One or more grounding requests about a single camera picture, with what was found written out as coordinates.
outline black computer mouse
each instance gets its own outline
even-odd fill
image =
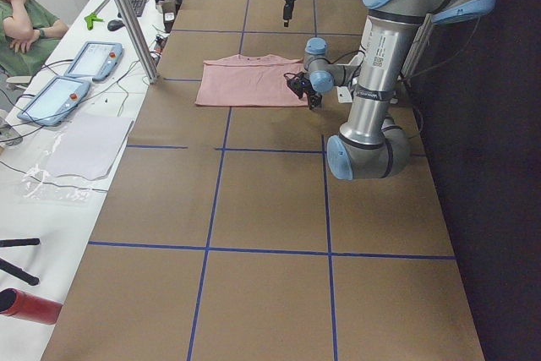
[[[107,29],[109,31],[116,31],[122,27],[124,27],[124,22],[122,20],[111,20],[107,23]]]

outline green shirt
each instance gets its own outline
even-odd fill
[[[26,0],[25,8],[35,29],[51,27],[58,17],[49,13],[36,0]],[[8,2],[0,1],[0,66],[10,75],[34,75],[51,55],[60,42],[57,38],[40,38],[30,46],[27,53],[15,52],[9,48],[11,37],[3,29],[3,21],[13,15]]]

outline red cylinder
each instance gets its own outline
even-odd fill
[[[0,292],[0,315],[54,325],[62,305],[52,300],[39,298],[19,289],[4,289]]]

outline folded t-shirt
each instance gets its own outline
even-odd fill
[[[287,87],[284,74],[303,70],[300,60],[276,55],[245,57],[233,55],[205,61],[203,80],[195,104],[200,106],[307,106]]]

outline white sheet of paper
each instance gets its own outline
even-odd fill
[[[78,114],[53,149],[46,170],[53,177],[75,175],[90,181],[105,177],[132,122],[131,118]]]

